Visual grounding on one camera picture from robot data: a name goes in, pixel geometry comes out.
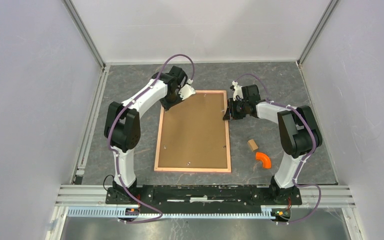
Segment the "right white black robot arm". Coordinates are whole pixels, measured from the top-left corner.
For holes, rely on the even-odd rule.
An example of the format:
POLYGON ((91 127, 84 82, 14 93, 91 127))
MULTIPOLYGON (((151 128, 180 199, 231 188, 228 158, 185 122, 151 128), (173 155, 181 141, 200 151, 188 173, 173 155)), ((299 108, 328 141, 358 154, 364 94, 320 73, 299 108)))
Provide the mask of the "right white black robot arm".
POLYGON ((251 116, 278 125, 284 154, 278 171, 271 179, 268 196, 273 203, 282 204, 297 187, 298 175, 307 158, 323 142, 312 108, 262 99, 255 84, 240 86, 234 81, 230 88, 233 96, 227 100, 223 120, 241 120, 251 116))

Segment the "pink wooden photo frame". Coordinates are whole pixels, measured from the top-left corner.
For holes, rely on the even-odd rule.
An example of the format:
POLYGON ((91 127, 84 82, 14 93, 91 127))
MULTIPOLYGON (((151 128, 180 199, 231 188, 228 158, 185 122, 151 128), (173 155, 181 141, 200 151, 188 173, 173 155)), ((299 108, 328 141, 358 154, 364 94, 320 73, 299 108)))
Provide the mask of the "pink wooden photo frame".
POLYGON ((169 110, 160 109, 154 171, 231 173, 225 90, 198 90, 169 110))

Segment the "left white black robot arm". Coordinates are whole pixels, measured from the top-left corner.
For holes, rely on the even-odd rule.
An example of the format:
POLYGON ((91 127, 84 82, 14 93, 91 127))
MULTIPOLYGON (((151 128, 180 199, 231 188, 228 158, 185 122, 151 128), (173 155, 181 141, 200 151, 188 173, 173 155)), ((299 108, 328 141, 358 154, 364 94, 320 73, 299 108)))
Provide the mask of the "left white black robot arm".
POLYGON ((113 154, 115 174, 112 188, 125 204, 137 198, 134 149, 141 139, 141 117, 156 102, 169 110, 196 93, 193 79, 177 66, 155 73, 136 94, 123 102, 112 102, 107 110, 104 136, 113 154))

